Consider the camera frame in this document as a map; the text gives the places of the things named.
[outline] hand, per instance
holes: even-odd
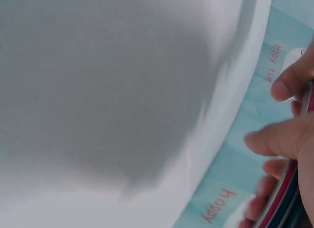
[[[300,116],[304,86],[314,79],[314,42],[305,54],[288,67],[273,83],[271,95],[277,101],[290,97],[294,119],[272,124],[248,134],[244,141],[253,152],[265,156],[284,156],[298,160],[299,188],[304,208],[314,224],[314,113]],[[267,176],[257,186],[256,197],[249,203],[240,228],[250,228],[256,222],[287,164],[285,159],[265,162]]]

